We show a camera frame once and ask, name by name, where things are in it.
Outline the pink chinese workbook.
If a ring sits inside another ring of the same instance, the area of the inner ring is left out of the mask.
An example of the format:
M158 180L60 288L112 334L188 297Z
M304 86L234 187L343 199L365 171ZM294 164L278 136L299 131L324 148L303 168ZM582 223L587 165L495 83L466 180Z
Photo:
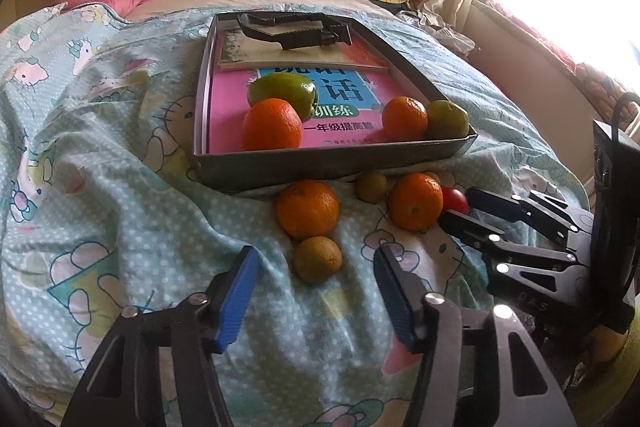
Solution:
M418 141L427 104L389 72L256 69L217 72L206 152Z

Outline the small brown kiwi right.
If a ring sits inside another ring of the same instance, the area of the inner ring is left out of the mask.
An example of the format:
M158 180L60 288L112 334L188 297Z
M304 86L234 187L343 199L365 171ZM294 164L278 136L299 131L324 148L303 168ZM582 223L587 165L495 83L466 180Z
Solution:
M442 185L442 181L440 181L440 178L437 173L434 173L433 171L424 171L424 174L425 176L428 176L429 178L433 179L439 185Z

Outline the brown kiwi back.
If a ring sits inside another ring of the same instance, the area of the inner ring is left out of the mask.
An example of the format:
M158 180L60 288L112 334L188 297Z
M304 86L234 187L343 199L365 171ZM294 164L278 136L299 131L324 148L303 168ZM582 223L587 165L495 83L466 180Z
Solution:
M360 173L355 179L355 194L363 202L377 204L388 192L387 178L378 170Z

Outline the black gripper part in tray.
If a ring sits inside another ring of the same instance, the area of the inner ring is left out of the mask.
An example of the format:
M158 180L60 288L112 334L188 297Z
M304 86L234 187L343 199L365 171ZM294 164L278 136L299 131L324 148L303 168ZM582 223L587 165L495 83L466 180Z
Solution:
M246 12L236 20L247 38L277 43L282 50L352 45L349 23L326 14Z

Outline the grey cardboard box tray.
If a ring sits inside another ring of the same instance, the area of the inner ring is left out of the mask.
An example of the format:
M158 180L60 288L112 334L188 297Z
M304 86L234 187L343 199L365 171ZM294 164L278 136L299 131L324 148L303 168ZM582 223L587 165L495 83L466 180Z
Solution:
M287 150L244 150L248 87L269 74L295 74L316 88L302 143ZM344 16L228 12L209 27L196 91L193 155L206 185L242 192L297 179L337 179L446 159L477 134L393 141L384 105L398 96L423 105L445 97L389 41Z

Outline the small green mango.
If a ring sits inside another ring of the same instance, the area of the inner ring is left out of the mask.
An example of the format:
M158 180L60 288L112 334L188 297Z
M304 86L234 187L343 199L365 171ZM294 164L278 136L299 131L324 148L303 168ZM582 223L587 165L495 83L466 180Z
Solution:
M466 110L447 100L427 105L427 140L463 139L469 133L469 115Z

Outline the hello kitty blue quilt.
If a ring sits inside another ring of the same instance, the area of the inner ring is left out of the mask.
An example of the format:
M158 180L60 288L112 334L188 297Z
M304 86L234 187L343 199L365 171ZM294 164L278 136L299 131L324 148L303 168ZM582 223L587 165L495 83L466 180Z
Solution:
M214 16L55 6L2 32L1 374L36 421L58 425L122 309L175 306L250 244L262 271L215 362L235 424L398 426L419 361L394 338L374 248L390 245L469 308L494 302L485 265L439 229L396 229L383 205L334 181L343 268L321 286L299 282L273 188L231 195L196 176L195 89Z

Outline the large green mango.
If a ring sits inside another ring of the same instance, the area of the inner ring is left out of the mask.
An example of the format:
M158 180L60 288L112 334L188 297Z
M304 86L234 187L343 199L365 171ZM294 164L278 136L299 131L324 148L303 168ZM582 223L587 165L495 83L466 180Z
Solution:
M319 95L316 85L306 76L294 72L270 72L247 85L247 102L254 106L267 98L287 101L301 121L314 116Z

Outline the orange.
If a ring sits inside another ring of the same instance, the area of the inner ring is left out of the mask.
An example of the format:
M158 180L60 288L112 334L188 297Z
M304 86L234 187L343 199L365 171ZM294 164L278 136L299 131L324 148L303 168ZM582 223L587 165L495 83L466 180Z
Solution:
M278 196L274 204L278 225L293 239L310 239L331 232L340 217L335 192L316 180L296 181Z
M383 108L382 125L394 141L422 140L428 126L425 106L410 96L398 96Z
M245 115L243 150L293 150L303 139L303 123L294 107L282 98L266 98Z
M427 174L413 172L400 178L387 199L390 221L409 232L431 228L444 208L439 183Z

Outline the red tomato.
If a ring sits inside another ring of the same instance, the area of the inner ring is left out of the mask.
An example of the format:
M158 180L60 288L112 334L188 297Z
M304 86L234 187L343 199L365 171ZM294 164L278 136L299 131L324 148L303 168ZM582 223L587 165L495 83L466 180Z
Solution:
M454 210L464 215L470 211L470 205L464 193L458 188L442 187L442 210Z

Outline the brown kiwi front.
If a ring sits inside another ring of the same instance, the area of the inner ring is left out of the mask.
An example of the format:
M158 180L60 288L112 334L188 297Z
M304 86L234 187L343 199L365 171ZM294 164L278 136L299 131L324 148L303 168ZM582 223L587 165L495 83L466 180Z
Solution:
M342 269L343 254L329 237L314 236L297 245L292 263L302 281L320 284Z

